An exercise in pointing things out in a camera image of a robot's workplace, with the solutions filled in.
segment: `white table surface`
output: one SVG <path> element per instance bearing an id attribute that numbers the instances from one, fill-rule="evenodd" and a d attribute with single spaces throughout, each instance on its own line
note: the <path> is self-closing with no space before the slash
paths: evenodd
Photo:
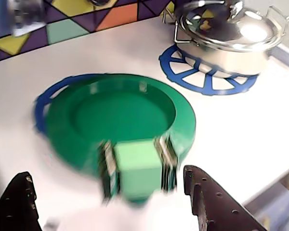
<path id="1" fill-rule="evenodd" d="M 162 72 L 158 57 L 172 45 L 172 33 L 172 27 L 155 18 L 1 61 L 0 196 L 18 172 L 29 171 L 37 192 L 41 226 L 49 217 L 82 209 L 89 209 L 89 217 L 99 217 L 87 220 L 97 226 L 110 217 L 124 224 L 134 222 L 137 230 L 192 230 L 197 226 L 189 198 L 183 194 L 182 171 L 177 193 L 156 193 L 143 209 L 131 209 L 122 201 L 101 208 L 99 184 L 62 164 L 37 134 L 32 117 L 36 97 L 67 76 L 85 73 L 139 74 L 179 90 L 197 118 L 195 143 L 184 164 L 203 168 L 241 203 L 287 171 L 289 68 L 271 58 L 250 91 L 204 96 L 169 82 Z M 118 230 L 120 225 L 113 224 L 112 228 Z"/>

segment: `green cube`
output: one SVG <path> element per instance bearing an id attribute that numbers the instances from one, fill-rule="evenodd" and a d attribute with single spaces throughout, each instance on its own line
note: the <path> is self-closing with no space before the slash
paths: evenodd
<path id="1" fill-rule="evenodd" d="M 120 190 L 126 199 L 146 199 L 160 190 L 162 163 L 153 140 L 121 142 L 114 150 Z"/>

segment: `mosaic backsplash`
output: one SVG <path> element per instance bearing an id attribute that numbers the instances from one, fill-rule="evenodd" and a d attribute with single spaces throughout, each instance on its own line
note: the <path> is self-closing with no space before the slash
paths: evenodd
<path id="1" fill-rule="evenodd" d="M 93 7 L 87 0 L 44 0 L 46 23 L 41 29 L 20 37 L 11 35 L 6 0 L 0 0 L 0 61 L 64 40 L 111 27 L 141 21 L 173 10 L 184 0 L 111 0 Z"/>

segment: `teal tile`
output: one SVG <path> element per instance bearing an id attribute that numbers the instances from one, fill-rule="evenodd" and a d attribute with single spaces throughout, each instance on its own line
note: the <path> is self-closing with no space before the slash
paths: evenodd
<path id="1" fill-rule="evenodd" d="M 54 44 L 86 34 L 89 34 L 89 32 L 70 19 L 47 25 L 49 44 Z"/>

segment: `yellow tile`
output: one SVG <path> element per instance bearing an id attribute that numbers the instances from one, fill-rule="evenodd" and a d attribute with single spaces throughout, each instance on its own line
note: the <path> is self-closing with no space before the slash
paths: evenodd
<path id="1" fill-rule="evenodd" d="M 14 37 L 12 35 L 0 38 L 0 49 L 11 55 L 16 55 L 28 39 L 30 33 Z"/>
<path id="2" fill-rule="evenodd" d="M 107 9 L 107 8 L 113 7 L 117 1 L 118 0 L 111 0 L 105 6 L 96 6 L 94 10 L 99 11 L 99 10 L 103 10 L 103 9 Z"/>
<path id="3" fill-rule="evenodd" d="M 214 15 L 212 14 L 211 11 L 206 10 L 206 11 L 203 13 L 202 18 L 214 18 Z"/>
<path id="4" fill-rule="evenodd" d="M 93 11 L 88 0 L 54 0 L 52 5 L 69 17 Z"/>
<path id="5" fill-rule="evenodd" d="M 174 12 L 174 4 L 173 4 L 173 2 L 170 1 L 165 8 L 167 8 L 171 13 L 173 13 L 173 12 Z"/>

